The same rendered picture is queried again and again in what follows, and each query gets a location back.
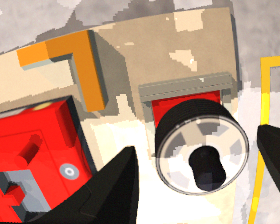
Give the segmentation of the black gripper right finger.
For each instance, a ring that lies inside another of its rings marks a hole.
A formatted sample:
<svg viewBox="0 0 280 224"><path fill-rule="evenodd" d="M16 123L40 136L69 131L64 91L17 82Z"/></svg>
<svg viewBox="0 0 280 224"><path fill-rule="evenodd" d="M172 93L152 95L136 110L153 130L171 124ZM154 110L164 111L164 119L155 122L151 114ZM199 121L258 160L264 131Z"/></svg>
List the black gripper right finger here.
<svg viewBox="0 0 280 224"><path fill-rule="evenodd" d="M261 124L257 127L256 144L270 177L279 188L277 191L280 191L280 128Z"/></svg>

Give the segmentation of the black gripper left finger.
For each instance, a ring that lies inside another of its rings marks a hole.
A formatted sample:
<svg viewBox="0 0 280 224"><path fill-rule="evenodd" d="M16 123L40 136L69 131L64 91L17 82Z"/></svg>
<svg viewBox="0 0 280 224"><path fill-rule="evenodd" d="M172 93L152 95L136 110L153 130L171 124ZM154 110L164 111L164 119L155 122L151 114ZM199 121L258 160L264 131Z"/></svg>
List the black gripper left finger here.
<svg viewBox="0 0 280 224"><path fill-rule="evenodd" d="M139 199L139 158L135 146L129 146L44 216L0 224L136 224Z"/></svg>

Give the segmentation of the yellow tape outline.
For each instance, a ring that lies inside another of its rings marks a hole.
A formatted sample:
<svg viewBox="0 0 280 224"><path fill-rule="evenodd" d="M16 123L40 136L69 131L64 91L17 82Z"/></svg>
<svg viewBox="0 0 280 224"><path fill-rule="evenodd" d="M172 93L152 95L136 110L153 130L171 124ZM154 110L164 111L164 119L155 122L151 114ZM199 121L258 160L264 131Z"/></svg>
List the yellow tape outline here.
<svg viewBox="0 0 280 224"><path fill-rule="evenodd" d="M261 124L269 124L269 111L270 111L270 67L280 66L280 56L275 57L260 57L261 66ZM256 177L255 188L252 193L251 209L249 222L247 224L254 224L257 204L259 204L259 197L262 184L262 173L264 173L265 163L261 158L259 151L259 159L256 163Z"/></svg>

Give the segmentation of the black tyre with white wheel rim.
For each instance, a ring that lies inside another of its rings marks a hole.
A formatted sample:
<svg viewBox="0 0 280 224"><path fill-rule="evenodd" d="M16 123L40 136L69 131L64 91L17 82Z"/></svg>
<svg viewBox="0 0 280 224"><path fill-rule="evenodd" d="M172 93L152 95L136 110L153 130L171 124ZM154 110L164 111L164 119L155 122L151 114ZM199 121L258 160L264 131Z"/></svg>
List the black tyre with white wheel rim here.
<svg viewBox="0 0 280 224"><path fill-rule="evenodd" d="M189 156L201 146L214 147L226 172L225 182L214 191L197 188ZM170 189L187 196L219 192L244 171L250 144L229 109L210 98L191 98L164 114L155 132L155 169Z"/></svg>

